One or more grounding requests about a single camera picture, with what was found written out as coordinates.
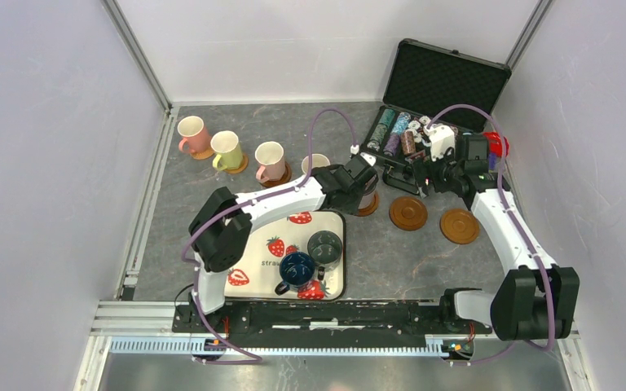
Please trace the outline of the yellow mug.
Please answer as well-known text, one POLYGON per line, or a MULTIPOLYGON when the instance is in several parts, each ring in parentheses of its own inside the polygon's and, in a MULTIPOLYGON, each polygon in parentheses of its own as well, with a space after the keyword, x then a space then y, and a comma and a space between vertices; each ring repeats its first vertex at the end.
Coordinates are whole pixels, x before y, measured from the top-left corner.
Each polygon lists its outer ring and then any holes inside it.
POLYGON ((233 131, 224 130, 217 132, 212 137, 210 146, 215 153, 212 166, 217 171, 234 169, 240 165, 243 152, 240 146, 240 139, 233 131))

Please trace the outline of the small light wooden coaster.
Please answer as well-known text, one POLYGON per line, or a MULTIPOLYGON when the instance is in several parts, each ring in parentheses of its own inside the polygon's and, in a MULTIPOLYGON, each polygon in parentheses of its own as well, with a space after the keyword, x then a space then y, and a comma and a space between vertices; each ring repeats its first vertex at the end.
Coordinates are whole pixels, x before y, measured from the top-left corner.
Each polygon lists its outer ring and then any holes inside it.
POLYGON ((249 164, 249 157, 244 153, 242 155, 240 165, 234 169, 225 169, 225 172, 229 174, 239 174, 248 167, 248 164, 249 164))

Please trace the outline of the pale pink mug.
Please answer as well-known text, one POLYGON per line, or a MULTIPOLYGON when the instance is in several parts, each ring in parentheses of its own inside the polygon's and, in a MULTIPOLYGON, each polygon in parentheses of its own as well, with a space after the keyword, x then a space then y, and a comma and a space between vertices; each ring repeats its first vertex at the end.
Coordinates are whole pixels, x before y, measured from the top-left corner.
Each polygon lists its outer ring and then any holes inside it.
POLYGON ((284 177, 286 165, 284 148, 275 141, 261 143, 254 153, 258 162, 255 178, 260 183, 279 181, 284 177))

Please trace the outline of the dark wooden coaster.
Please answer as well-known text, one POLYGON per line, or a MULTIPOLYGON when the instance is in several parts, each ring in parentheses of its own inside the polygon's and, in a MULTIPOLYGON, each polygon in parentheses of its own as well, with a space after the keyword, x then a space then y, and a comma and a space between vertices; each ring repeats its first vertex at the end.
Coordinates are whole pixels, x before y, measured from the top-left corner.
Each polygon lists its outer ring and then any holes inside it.
POLYGON ((404 231, 416 231, 428 220, 428 210, 423 202, 413 196, 401 196, 390 205, 389 216, 392 223, 404 231))
POLYGON ((465 209, 450 209, 440 218, 440 230, 454 244, 470 244, 480 234, 477 218, 465 209))
POLYGON ((271 188, 271 187, 276 187, 276 186, 289 182, 292 177, 292 170, 288 162, 285 163, 284 167, 285 167, 284 175, 280 179, 262 182, 261 185, 265 188, 271 188))
POLYGON ((377 210, 378 205, 379 205, 379 195, 376 192, 373 205, 369 206, 366 209, 358 210, 356 215, 359 217, 366 217, 370 214, 373 214, 377 210))

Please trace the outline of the light cork coaster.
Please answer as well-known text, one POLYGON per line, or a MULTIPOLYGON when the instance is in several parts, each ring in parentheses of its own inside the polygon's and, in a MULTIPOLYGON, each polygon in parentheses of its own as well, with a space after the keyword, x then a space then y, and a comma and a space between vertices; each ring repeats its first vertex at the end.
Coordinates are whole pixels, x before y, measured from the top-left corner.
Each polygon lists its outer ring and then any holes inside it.
POLYGON ((202 152, 191 152, 190 156, 195 160, 206 160, 210 158, 214 154, 214 150, 211 148, 206 148, 202 152))

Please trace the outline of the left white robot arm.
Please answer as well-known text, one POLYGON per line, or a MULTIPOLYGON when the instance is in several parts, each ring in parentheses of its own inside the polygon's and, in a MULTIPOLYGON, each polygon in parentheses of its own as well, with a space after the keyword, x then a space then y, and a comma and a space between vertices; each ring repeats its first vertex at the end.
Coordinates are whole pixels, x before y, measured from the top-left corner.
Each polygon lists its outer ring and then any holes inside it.
POLYGON ((296 182, 235 194, 214 191, 189 226, 181 258, 193 264, 192 321, 204 332, 223 323, 227 272, 244 255, 250 234, 272 222, 303 212, 358 212, 368 182, 377 180, 375 157, 361 153, 345 165, 312 169, 296 182))

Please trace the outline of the light green mug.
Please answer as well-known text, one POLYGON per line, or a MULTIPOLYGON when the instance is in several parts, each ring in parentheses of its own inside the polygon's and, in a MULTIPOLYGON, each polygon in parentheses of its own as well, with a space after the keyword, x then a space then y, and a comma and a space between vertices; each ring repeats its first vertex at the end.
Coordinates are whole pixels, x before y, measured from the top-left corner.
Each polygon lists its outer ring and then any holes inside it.
POLYGON ((319 153, 313 153, 311 156, 305 156, 300 164, 303 174, 307 174, 314 168, 325 167, 330 165, 330 160, 327 156, 319 153))

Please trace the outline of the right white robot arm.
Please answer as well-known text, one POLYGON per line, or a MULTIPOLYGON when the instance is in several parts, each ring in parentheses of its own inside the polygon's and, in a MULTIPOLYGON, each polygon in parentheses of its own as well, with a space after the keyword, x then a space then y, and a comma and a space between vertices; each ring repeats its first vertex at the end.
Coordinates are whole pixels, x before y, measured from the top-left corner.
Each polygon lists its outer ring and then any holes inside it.
POLYGON ((523 221, 509 185, 489 172, 489 141, 480 134, 454 135, 448 129, 426 141, 425 157, 412 163, 417 183, 451 191, 465 209, 445 213, 443 234, 463 244, 471 226, 487 232, 505 277, 495 293, 449 288, 438 311, 440 326, 459 332, 470 320, 492 327, 501 340, 567 338, 572 329, 580 277, 543 250, 523 221))

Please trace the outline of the grey mug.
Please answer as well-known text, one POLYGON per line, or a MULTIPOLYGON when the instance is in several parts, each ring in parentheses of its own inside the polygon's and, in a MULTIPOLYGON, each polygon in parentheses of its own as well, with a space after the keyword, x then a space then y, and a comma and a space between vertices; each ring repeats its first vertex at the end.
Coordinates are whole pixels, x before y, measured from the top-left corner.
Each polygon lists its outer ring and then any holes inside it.
POLYGON ((342 239, 332 231, 317 231, 309 238, 306 248, 315 263, 319 281, 323 281, 326 273, 334 270, 342 259, 342 239))

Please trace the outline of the purple mug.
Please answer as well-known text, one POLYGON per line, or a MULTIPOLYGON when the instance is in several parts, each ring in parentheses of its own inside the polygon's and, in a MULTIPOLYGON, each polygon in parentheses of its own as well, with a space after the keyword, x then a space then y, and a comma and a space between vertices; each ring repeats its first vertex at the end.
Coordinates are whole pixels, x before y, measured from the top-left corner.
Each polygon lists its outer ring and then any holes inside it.
POLYGON ((376 195, 376 185, 368 185, 364 190, 364 195, 359 203, 359 210, 372 206, 376 195))

